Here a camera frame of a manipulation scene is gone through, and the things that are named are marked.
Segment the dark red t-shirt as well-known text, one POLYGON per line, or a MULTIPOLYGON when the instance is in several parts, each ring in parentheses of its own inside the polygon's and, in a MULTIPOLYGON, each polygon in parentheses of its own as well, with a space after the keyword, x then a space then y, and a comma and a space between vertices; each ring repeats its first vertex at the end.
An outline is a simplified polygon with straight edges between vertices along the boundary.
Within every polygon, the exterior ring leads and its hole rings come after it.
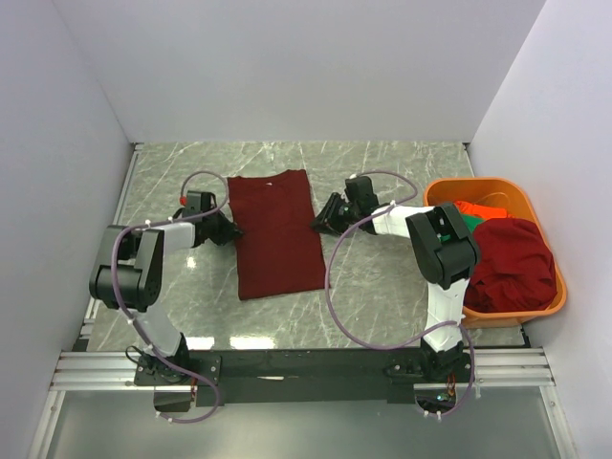
POLYGON ((303 169, 270 177, 230 177, 229 208, 243 231, 235 241, 238 297, 245 300, 324 288, 326 266, 311 187, 303 169))

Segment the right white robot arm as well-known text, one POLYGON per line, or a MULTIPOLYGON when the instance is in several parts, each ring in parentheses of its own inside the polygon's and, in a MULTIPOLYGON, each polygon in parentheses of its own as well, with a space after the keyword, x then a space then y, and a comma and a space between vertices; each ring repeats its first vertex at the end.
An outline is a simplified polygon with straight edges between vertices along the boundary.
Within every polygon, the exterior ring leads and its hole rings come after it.
POLYGON ((412 207, 404 200, 383 204, 374 192, 370 174, 365 172, 346 179, 344 192, 330 195, 310 227, 318 233, 339 237, 326 266, 325 297, 333 321, 346 337, 372 350, 392 348, 353 336, 334 310, 330 276, 340 243, 355 230, 402 237, 410 241, 417 267, 427 284, 427 313, 426 329, 406 342, 420 343, 415 350, 417 360, 398 370, 439 382, 469 363, 461 327, 463 301, 480 260, 480 250, 456 205, 444 202, 434 207, 412 207))

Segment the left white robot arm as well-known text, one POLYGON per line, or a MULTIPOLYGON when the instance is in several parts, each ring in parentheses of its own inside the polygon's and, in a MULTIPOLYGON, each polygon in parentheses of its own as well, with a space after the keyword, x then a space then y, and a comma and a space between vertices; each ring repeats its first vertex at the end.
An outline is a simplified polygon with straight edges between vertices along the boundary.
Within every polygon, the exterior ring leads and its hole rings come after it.
POLYGON ((138 366, 157 370, 171 384, 184 382, 196 366, 185 335, 161 301, 164 258, 207 241, 225 246, 243 235, 217 205, 214 193, 190 191, 180 202, 164 222, 107 227, 89 280, 91 297, 121 311, 139 335, 138 366))

